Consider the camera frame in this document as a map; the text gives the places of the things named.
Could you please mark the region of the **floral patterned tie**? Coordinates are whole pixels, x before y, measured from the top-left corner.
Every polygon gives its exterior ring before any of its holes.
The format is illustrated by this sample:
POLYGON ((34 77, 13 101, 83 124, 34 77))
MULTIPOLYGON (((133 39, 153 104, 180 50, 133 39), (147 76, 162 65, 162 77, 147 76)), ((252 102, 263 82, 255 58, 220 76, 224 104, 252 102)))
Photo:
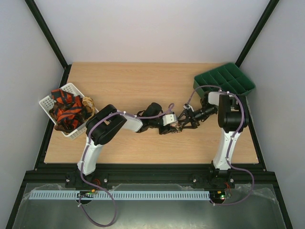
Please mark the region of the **floral patterned tie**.
POLYGON ((183 130, 183 126, 180 123, 170 124, 171 133, 180 133, 183 130))

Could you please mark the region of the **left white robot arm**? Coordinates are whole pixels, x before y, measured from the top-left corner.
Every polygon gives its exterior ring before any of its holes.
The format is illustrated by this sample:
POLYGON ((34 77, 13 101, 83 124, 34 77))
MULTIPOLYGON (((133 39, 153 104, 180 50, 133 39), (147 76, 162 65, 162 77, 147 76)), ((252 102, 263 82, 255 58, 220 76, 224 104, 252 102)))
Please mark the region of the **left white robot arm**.
POLYGON ((151 103, 137 114, 116 109, 107 105, 86 122, 86 145, 80 161, 77 163, 82 175, 89 175, 96 169, 97 159, 104 145, 108 144, 121 129, 142 133, 149 128, 171 131, 178 123, 172 111, 174 104, 163 111, 158 103, 151 103))

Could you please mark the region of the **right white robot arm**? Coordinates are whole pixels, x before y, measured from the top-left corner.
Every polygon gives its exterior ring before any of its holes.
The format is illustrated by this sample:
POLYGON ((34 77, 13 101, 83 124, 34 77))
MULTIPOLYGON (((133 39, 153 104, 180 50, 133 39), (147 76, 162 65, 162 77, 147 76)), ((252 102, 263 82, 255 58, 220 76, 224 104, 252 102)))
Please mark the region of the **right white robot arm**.
POLYGON ((249 123, 246 97, 230 92, 206 92, 201 99, 201 105, 201 109, 194 110, 189 103, 186 103, 177 120, 182 130, 196 129, 200 125, 200 121, 204 122, 210 116, 218 115, 217 122, 221 128, 221 140, 212 160, 215 171, 208 175, 209 184, 218 187, 224 182, 224 175, 221 171, 233 168, 231 161, 234 148, 241 132, 249 123))

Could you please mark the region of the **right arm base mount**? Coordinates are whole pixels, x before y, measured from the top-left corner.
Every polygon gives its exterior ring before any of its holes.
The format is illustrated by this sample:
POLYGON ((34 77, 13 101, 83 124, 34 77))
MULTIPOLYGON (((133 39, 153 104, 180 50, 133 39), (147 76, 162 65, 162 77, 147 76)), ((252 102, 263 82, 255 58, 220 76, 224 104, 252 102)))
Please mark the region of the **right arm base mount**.
POLYGON ((235 188, 235 183, 231 182, 231 177, 228 175, 212 175, 207 173, 192 174, 194 188, 217 189, 235 188))

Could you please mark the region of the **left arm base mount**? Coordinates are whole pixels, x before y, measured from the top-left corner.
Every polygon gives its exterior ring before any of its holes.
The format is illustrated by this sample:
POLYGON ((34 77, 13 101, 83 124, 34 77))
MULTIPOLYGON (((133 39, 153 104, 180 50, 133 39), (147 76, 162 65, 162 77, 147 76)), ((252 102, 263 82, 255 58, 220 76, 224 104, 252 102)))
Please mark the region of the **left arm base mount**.
MULTIPOLYGON (((65 178, 66 178, 66 182, 65 182, 66 188, 73 188, 75 190, 91 190, 96 188, 95 186, 89 185, 82 180, 79 170, 77 170, 76 172, 67 173, 65 178)), ((104 185, 99 180, 100 177, 95 176, 94 173, 87 176, 83 175, 83 178, 87 182, 90 182, 94 185, 98 185, 100 187, 106 187, 106 185, 104 185)))

